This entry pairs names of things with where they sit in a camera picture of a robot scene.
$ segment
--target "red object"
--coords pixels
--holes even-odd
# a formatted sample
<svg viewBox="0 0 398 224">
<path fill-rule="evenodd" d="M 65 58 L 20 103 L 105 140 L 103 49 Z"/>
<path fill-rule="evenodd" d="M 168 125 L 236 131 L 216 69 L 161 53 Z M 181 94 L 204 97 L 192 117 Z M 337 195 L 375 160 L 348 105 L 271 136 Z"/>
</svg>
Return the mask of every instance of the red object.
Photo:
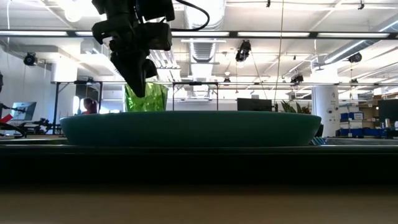
<svg viewBox="0 0 398 224">
<path fill-rule="evenodd" d="M 10 121 L 11 119 L 12 119 L 12 115 L 9 114 L 9 115 L 7 115 L 7 116 L 1 118 L 1 119 L 0 119 L 0 122 L 2 122 L 2 123 L 7 123 L 7 122 Z"/>
</svg>

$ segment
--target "teal bowl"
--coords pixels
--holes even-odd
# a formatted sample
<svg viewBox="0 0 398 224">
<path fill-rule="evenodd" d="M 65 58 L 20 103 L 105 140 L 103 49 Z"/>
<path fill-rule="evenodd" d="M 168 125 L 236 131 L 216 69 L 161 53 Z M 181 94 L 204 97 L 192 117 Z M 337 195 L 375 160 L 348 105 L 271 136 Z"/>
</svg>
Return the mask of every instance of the teal bowl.
<svg viewBox="0 0 398 224">
<path fill-rule="evenodd" d="M 321 118 L 262 111 L 159 111 L 61 119 L 78 146 L 266 147 L 307 145 Z"/>
</svg>

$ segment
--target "person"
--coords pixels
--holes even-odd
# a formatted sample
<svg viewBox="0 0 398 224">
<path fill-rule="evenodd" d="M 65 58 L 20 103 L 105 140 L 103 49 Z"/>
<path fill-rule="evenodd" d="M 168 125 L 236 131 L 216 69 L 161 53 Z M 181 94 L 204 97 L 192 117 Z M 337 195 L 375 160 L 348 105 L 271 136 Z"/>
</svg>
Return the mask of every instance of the person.
<svg viewBox="0 0 398 224">
<path fill-rule="evenodd" d="M 97 110 L 97 102 L 91 98 L 85 98 L 83 100 L 83 105 L 86 108 L 86 111 L 83 114 L 96 114 Z"/>
</svg>

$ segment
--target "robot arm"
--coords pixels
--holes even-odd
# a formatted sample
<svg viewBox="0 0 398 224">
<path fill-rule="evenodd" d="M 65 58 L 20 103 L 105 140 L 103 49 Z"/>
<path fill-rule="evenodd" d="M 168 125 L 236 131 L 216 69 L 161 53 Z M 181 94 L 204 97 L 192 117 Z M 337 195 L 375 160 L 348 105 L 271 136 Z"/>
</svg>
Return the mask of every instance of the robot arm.
<svg viewBox="0 0 398 224">
<path fill-rule="evenodd" d="M 196 29 L 207 26 L 209 14 L 199 7 L 176 0 L 205 13 L 207 22 Z M 96 23 L 91 29 L 98 43 L 111 37 L 109 48 L 112 50 L 111 61 L 138 97 L 145 96 L 146 78 L 157 75 L 153 61 L 147 59 L 149 50 L 170 50 L 172 30 L 163 22 L 146 21 L 165 17 L 166 21 L 175 19 L 172 0 L 92 0 L 99 14 L 106 14 L 108 20 Z"/>
</svg>

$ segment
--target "ceiling duct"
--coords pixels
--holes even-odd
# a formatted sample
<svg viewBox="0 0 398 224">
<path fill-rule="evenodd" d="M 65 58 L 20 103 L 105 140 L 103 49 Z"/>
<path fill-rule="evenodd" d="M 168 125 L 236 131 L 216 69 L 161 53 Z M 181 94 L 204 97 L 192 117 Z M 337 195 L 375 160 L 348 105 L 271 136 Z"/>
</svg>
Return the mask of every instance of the ceiling duct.
<svg viewBox="0 0 398 224">
<path fill-rule="evenodd" d="M 210 22 L 203 30 L 219 30 L 223 25 L 223 19 L 225 14 L 226 0 L 189 0 L 190 3 L 204 9 L 210 15 Z M 206 22 L 206 16 L 201 11 L 192 7 L 185 6 L 185 22 L 188 28 L 198 28 Z M 208 63 L 214 60 L 216 52 L 216 43 L 190 43 L 190 55 L 191 62 Z M 192 77 L 195 81 L 201 79 L 208 81 L 211 77 L 211 71 L 213 69 L 212 64 L 192 64 L 191 71 Z M 198 89 L 203 93 L 203 87 L 195 86 L 193 89 Z"/>
<path fill-rule="evenodd" d="M 374 32 L 397 32 L 398 16 L 390 18 L 373 29 Z M 323 59 L 325 64 L 335 63 L 379 42 L 380 40 L 354 40 L 328 54 Z"/>
</svg>

